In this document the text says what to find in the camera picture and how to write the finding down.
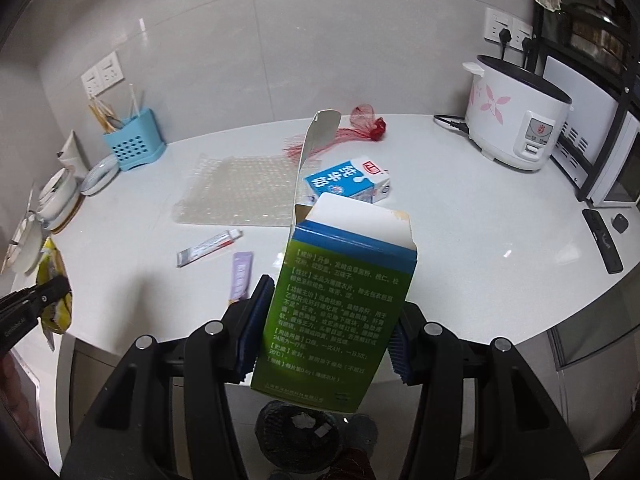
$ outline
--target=red pants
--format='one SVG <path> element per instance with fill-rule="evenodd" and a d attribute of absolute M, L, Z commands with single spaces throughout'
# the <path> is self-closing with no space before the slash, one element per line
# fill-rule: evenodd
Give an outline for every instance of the red pants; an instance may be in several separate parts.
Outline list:
<path fill-rule="evenodd" d="M 345 449 L 318 480 L 376 480 L 367 454 L 359 449 Z"/>

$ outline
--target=rice cooker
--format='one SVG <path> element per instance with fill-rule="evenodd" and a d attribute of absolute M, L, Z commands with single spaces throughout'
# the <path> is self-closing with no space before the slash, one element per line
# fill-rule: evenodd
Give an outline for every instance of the rice cooker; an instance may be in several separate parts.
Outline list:
<path fill-rule="evenodd" d="M 490 56 L 464 63 L 474 75 L 466 124 L 482 154 L 521 170 L 548 161 L 571 107 L 557 86 L 519 66 Z"/>

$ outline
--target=wall outlet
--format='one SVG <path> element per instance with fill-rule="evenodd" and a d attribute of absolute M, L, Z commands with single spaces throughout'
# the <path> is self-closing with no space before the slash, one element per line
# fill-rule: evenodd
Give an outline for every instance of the wall outlet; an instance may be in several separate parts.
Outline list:
<path fill-rule="evenodd" d="M 511 33 L 508 47 L 515 50 L 522 51 L 522 40 L 531 38 L 533 34 L 533 27 L 528 23 L 501 10 L 487 7 L 484 12 L 484 37 L 500 43 L 500 31 L 504 28 L 508 28 Z"/>
<path fill-rule="evenodd" d="M 515 48 L 517 50 L 522 50 L 522 40 L 525 38 L 531 38 L 533 34 L 533 27 L 528 23 L 519 20 L 518 18 L 513 19 L 513 28 L 511 29 L 511 43 L 509 46 L 511 48 Z"/>
<path fill-rule="evenodd" d="M 500 43 L 500 31 L 504 28 L 511 30 L 513 16 L 501 10 L 486 8 L 484 12 L 484 37 L 490 41 Z"/>
<path fill-rule="evenodd" d="M 98 69 L 95 66 L 92 66 L 89 70 L 87 70 L 84 74 L 80 76 L 82 81 L 82 86 L 84 86 L 84 91 L 87 96 L 90 98 L 96 97 L 99 93 L 104 92 L 104 84 L 102 82 L 102 78 L 98 73 Z"/>
<path fill-rule="evenodd" d="M 102 80 L 105 90 L 124 79 L 124 74 L 120 68 L 118 56 L 115 51 L 96 63 L 95 67 L 100 74 L 100 79 Z"/>

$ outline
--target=microwave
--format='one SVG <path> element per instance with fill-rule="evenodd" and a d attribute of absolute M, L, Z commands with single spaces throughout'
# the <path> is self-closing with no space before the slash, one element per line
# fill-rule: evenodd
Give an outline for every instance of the microwave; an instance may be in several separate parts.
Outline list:
<path fill-rule="evenodd" d="M 572 156 L 562 142 L 557 142 L 551 157 L 581 187 L 587 178 L 582 161 L 595 163 L 618 103 L 595 83 L 551 56 L 546 58 L 543 77 L 573 100 L 560 135 L 582 156 Z M 587 198 L 595 207 L 635 206 L 640 201 L 640 121 L 630 112 Z"/>

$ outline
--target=red mesh bag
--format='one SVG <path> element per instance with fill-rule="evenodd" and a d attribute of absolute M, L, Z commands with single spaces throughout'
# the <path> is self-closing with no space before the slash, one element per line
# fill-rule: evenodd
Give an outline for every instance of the red mesh bag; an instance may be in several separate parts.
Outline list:
<path fill-rule="evenodd" d="M 349 120 L 352 128 L 338 128 L 338 131 L 335 133 L 335 139 L 324 148 L 313 150 L 310 156 L 324 152 L 336 144 L 348 142 L 349 140 L 374 140 L 377 142 L 382 139 L 385 134 L 385 120 L 382 117 L 376 119 L 373 106 L 371 105 L 356 106 L 351 111 Z M 300 154 L 302 153 L 302 142 L 300 142 L 300 138 L 295 137 L 293 144 L 285 148 L 284 152 L 292 161 L 298 162 L 300 160 Z"/>

